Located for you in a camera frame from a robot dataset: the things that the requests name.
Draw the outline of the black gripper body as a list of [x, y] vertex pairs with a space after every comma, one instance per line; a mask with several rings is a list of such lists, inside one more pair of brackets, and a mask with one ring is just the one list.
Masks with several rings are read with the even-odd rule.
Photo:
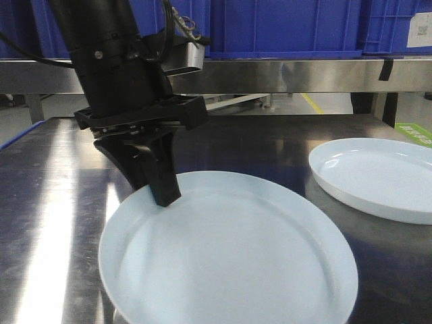
[[[208, 44], [206, 37], [191, 41]], [[90, 128], [98, 138], [109, 128], [178, 122], [191, 130], [205, 123], [201, 96], [173, 93], [161, 68], [163, 49], [163, 34], [157, 33], [74, 51], [72, 63], [89, 104], [75, 114], [80, 128]]]

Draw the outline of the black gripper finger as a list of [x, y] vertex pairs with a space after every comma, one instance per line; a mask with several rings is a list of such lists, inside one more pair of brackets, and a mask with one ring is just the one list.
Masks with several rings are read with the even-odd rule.
[[126, 140], [132, 150], [126, 167], [133, 189], [150, 186], [155, 203], [167, 207], [181, 197], [173, 162], [173, 131], [145, 134]]
[[105, 137], [94, 141], [94, 146], [116, 166], [134, 190], [146, 186], [147, 180], [138, 150], [125, 144], [121, 138]]

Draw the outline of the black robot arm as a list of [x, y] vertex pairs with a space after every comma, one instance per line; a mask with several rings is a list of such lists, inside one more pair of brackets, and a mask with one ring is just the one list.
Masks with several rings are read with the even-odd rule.
[[162, 32], [140, 36], [129, 1], [51, 1], [73, 68], [88, 101], [81, 129], [134, 189], [148, 186], [166, 207], [181, 193], [173, 162], [176, 130], [208, 119], [201, 96], [176, 95], [161, 64], [176, 41], [179, 17], [162, 2]]

